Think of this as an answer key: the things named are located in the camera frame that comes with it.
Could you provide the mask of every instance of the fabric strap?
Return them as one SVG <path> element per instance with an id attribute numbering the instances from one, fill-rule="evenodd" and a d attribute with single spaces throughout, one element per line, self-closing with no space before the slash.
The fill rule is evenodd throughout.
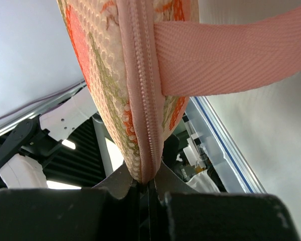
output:
<path id="1" fill-rule="evenodd" d="M 301 6 L 254 24 L 154 28 L 163 95 L 240 92 L 301 71 Z"/>

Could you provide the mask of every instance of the ceiling light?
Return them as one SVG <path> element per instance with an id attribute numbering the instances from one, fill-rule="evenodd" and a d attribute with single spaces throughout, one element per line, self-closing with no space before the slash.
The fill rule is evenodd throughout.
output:
<path id="1" fill-rule="evenodd" d="M 47 181 L 47 185 L 51 189 L 81 189 L 81 187 L 69 185 L 61 182 Z"/>
<path id="2" fill-rule="evenodd" d="M 73 143 L 73 142 L 71 142 L 71 141 L 69 141 L 67 139 L 63 140 L 61 144 L 65 145 L 65 146 L 67 146 L 67 147 L 69 147 L 71 149 L 76 149 L 75 143 Z"/>

